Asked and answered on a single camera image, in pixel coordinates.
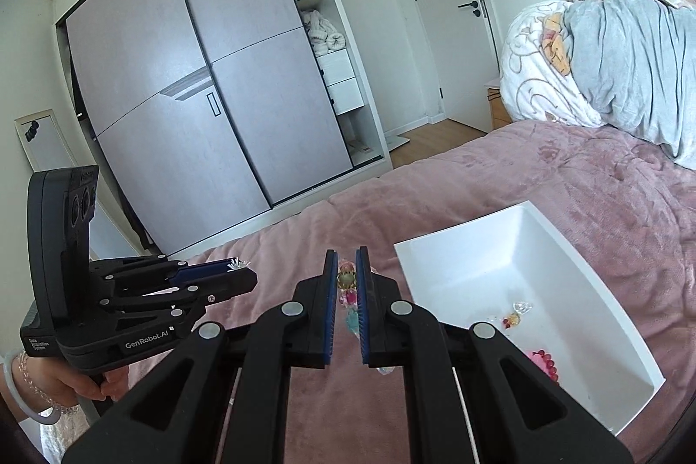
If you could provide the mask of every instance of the pink blanket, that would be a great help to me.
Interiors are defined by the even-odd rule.
[[[248,324],[321,273],[327,248],[353,259],[367,245],[373,267],[408,287],[393,245],[530,200],[615,294],[667,383],[622,433],[636,461],[664,439],[696,389],[696,172],[614,128],[523,121],[440,156],[389,172],[275,226],[194,258],[251,262],[253,293],[210,307],[227,327]],[[575,306],[569,305],[569,311]],[[358,340],[337,306],[326,371],[291,378],[288,464],[406,463],[400,371],[361,365]],[[582,324],[582,311],[576,313]],[[154,364],[137,364],[142,376]]]

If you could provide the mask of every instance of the gray blanket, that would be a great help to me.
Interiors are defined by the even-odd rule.
[[[655,0],[573,3],[571,71],[614,127],[696,170],[696,10]]]

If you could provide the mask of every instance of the wardrobe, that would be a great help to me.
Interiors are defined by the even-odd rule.
[[[66,24],[95,137],[165,254],[354,168],[295,0],[85,0]]]

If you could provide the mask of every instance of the white box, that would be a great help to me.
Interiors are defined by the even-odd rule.
[[[551,353],[559,384],[615,435],[665,382],[619,302],[530,201],[394,248],[413,302],[440,322],[468,328],[532,303],[505,335]]]

